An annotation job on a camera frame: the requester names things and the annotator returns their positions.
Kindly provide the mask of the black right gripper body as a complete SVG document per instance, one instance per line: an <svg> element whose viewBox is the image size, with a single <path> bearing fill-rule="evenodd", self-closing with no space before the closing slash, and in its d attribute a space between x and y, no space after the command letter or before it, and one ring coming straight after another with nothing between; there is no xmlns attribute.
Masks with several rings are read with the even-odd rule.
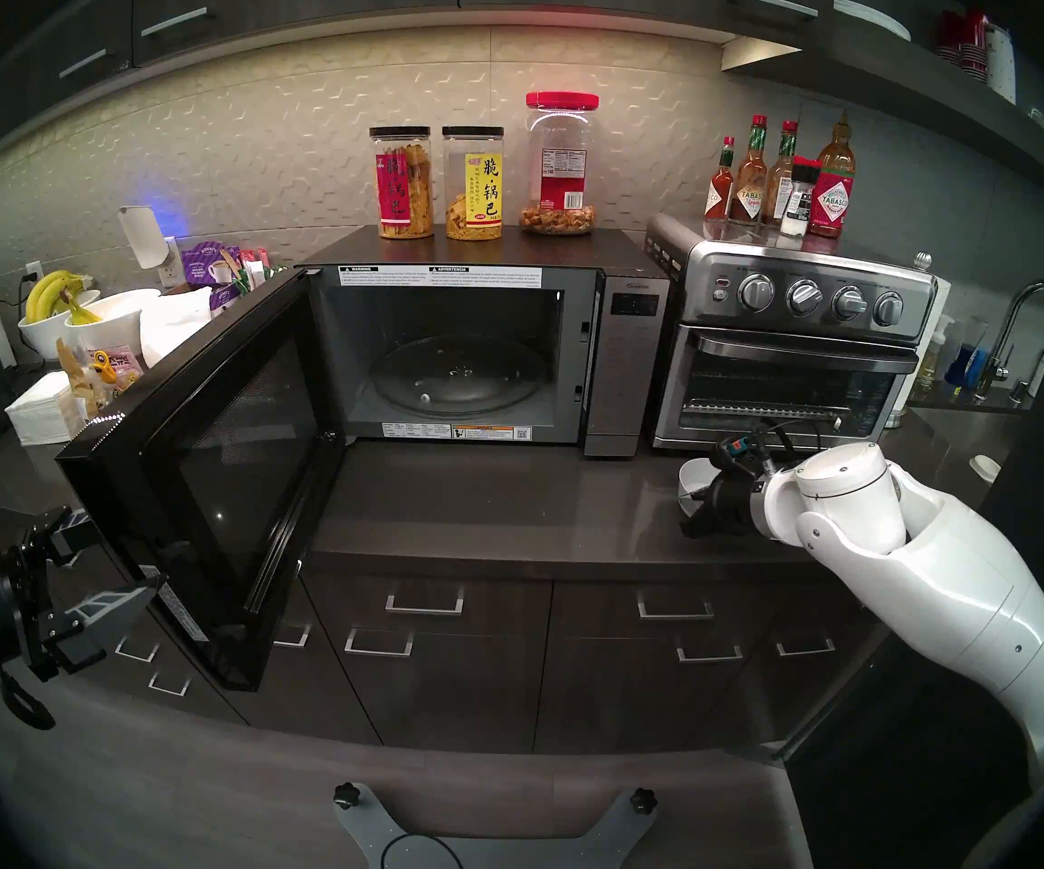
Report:
<svg viewBox="0 0 1044 869"><path fill-rule="evenodd" d="M710 531L733 536L772 538L772 526L765 511L765 493L770 474L719 474L708 488Z"/></svg>

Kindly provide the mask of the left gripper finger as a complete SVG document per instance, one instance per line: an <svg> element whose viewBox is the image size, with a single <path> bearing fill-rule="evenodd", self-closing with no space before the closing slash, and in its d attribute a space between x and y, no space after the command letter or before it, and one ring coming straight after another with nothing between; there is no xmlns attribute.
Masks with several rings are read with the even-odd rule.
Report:
<svg viewBox="0 0 1044 869"><path fill-rule="evenodd" d="M84 671L100 663L127 637L160 589L159 579L146 579L101 591L61 611L38 611L38 643L60 671Z"/></svg>
<svg viewBox="0 0 1044 869"><path fill-rule="evenodd" d="M104 543L98 524L84 507L61 504L32 518L28 554L49 562L73 562L84 550Z"/></svg>

